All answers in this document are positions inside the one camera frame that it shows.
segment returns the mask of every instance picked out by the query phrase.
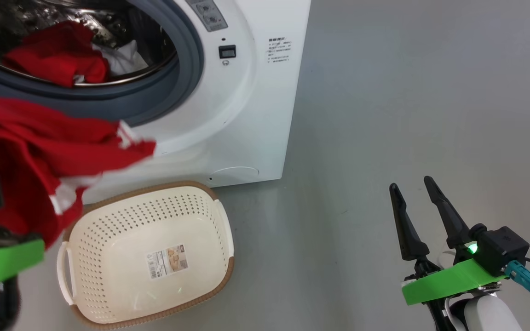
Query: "green light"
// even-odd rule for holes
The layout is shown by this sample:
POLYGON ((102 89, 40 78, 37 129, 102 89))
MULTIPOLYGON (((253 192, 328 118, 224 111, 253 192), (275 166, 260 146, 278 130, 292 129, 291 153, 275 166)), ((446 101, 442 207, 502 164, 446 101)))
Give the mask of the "green light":
POLYGON ((472 254, 475 254, 478 251, 478 244, 471 244, 468 248, 469 251, 472 252, 472 254))

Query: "laundry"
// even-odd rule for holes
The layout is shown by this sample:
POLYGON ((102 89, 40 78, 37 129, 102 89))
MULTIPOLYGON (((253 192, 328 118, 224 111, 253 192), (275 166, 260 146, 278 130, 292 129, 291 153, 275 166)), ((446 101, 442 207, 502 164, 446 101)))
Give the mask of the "laundry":
POLYGON ((42 235, 46 247, 82 213, 83 192, 104 171, 153 155, 155 141, 124 122, 73 119, 27 101, 0 98, 0 226, 42 235))
POLYGON ((105 82, 109 64, 91 46, 93 36, 84 25, 65 21, 25 37, 4 56, 3 65, 65 87, 73 86, 75 76, 89 83, 105 82))
POLYGON ((110 47, 93 44, 93 49, 103 54, 108 60, 111 77, 126 75, 149 67, 143 57, 137 52, 136 40, 114 50, 110 47))

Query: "white cloth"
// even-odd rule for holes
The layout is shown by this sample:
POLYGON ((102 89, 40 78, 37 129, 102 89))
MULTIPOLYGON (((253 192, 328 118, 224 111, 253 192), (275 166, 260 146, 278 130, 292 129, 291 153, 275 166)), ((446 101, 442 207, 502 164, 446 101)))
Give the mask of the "white cloth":
POLYGON ((136 40, 132 40, 116 50, 95 44, 92 44, 92 46, 94 50, 100 51, 103 57, 108 60, 109 75, 111 77, 134 73, 149 67, 144 62, 143 57, 137 52, 136 40))

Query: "washing machine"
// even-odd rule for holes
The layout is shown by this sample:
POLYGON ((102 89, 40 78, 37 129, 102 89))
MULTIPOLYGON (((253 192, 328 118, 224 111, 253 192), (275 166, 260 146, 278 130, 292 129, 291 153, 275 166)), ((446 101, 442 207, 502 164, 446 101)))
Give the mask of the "washing machine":
POLYGON ((152 159, 106 172, 86 203, 154 184, 281 178, 310 0, 0 0, 0 97, 72 117, 123 120, 152 159), (94 42, 129 40, 149 67, 63 88, 2 65, 34 31, 78 21, 94 42))

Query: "washing machine door opening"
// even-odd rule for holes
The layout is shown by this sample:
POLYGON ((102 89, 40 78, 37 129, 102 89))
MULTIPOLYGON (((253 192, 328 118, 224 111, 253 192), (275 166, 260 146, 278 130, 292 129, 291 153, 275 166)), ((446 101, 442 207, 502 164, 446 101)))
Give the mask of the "washing machine door opening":
POLYGON ((203 65, 198 33, 172 0, 0 0, 0 97, 41 103, 72 117, 138 126, 185 101, 203 65), (85 25, 98 46, 116 49, 136 40, 149 66, 107 82, 64 88, 2 64, 23 37, 63 21, 85 25))

